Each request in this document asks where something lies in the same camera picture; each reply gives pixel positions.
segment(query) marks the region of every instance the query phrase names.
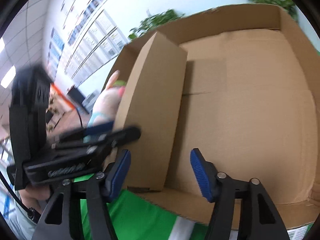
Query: blue gripper pad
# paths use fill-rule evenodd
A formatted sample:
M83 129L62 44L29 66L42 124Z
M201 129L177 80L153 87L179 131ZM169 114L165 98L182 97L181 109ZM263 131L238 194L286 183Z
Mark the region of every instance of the blue gripper pad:
M194 148L191 151L190 163L202 196L210 203L215 202L220 192L215 178L217 174L215 166L212 163L205 161L198 148Z
M129 171L131 164L131 153L128 150L122 150L113 163L110 172L107 175L105 186L108 190L108 203L111 203L118 197L122 184Z

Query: pink toy nose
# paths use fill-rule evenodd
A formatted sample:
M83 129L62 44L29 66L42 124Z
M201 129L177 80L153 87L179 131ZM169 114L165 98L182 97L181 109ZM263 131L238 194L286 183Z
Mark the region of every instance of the pink toy nose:
M122 96L123 96L123 94L124 94L124 90L125 90L125 87L124 87L124 86L122 86L122 87L120 87L120 88L119 88L118 93L119 93L119 96L120 96L120 97L122 97Z

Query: wooden floor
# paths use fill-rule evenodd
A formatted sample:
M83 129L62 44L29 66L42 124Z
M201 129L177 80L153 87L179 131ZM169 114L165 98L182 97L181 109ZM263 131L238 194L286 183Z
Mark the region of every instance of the wooden floor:
M86 127L89 120L90 120L91 114L80 113L80 116L82 119L83 127ZM50 136L50 137L55 136L55 135L58 135L60 133L68 131L68 130L72 130L72 129L80 127L80 126L81 125L80 125L79 116L78 116L76 110L73 110L73 111L65 113L61 117L56 128L52 132L48 133L48 136Z

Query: stuffed animal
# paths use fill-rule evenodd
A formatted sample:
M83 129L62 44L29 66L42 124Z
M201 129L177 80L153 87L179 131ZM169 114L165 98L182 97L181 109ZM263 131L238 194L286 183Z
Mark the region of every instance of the stuffed animal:
M121 85L124 82L117 81L119 74L120 71L117 70L111 75L105 89L94 103L88 126L96 126L115 119L125 89Z

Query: ceiling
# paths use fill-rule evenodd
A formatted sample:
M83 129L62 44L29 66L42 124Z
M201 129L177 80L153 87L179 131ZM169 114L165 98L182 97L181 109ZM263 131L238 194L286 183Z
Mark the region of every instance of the ceiling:
M5 47L0 53L0 81L14 65L24 66L42 61L43 28L50 0L29 0L3 34ZM0 124L9 123L11 84L0 86Z

